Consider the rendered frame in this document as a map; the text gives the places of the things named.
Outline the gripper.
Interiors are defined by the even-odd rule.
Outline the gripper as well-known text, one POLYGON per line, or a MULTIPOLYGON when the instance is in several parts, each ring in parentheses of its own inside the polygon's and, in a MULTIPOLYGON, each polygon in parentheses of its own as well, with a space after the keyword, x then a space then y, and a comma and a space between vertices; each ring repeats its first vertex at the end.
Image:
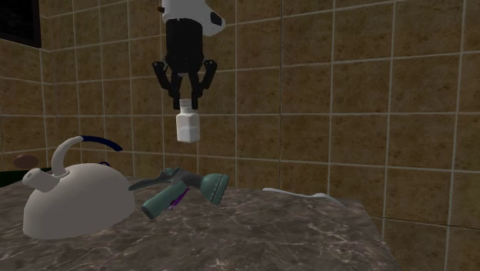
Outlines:
POLYGON ((202 50, 202 26, 200 23, 189 19, 169 19, 166 27, 166 56, 164 62, 153 62, 159 85, 168 92, 172 98, 172 108, 180 109, 180 87, 182 77, 178 73, 188 73, 192 87, 192 108, 198 109, 198 99, 203 91, 209 89, 215 76, 218 64, 211 59, 204 61, 202 50), (205 67, 202 80, 198 77, 201 66, 205 67), (168 80, 168 66, 171 69, 171 80, 168 80))

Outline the white plastic bottle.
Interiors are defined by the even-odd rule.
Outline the white plastic bottle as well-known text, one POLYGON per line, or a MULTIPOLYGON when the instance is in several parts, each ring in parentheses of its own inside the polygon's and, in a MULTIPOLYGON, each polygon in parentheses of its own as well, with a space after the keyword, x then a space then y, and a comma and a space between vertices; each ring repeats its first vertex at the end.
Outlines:
POLYGON ((193 143, 200 140, 200 119, 197 111, 192 108, 191 99, 179 100, 180 112, 175 117, 177 140, 193 143))

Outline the white spoon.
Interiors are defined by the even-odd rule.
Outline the white spoon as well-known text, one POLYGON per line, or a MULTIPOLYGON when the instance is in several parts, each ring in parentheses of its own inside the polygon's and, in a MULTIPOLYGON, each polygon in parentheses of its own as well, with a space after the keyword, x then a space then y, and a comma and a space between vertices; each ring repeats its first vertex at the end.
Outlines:
POLYGON ((328 200, 336 203, 337 205, 339 205, 343 208, 346 208, 345 204, 341 203, 340 201, 331 197, 330 195, 325 194, 325 193, 321 193, 321 192, 315 193, 313 195, 305 195, 305 194, 288 192, 288 191, 285 191, 285 190, 274 189, 274 188, 263 188, 262 191, 263 192, 276 192, 276 193, 282 193, 282 194, 286 194, 286 195, 290 195, 290 196, 299 196, 299 197, 304 197, 304 198, 324 198, 324 199, 328 199, 328 200))

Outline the brown round object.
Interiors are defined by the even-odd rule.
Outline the brown round object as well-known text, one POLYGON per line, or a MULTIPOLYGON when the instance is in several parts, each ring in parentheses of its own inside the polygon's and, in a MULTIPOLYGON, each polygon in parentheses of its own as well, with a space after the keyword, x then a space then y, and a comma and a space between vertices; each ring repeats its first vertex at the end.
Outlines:
POLYGON ((39 159, 32 154, 21 154, 12 160, 14 166, 19 169, 33 169, 39 164, 39 159))

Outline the dark wall window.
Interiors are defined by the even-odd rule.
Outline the dark wall window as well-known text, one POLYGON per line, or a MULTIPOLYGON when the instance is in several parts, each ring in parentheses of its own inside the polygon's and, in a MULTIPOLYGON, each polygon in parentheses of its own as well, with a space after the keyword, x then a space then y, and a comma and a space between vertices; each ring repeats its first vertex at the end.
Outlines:
POLYGON ((0 39, 42 47, 38 0, 0 0, 0 39))

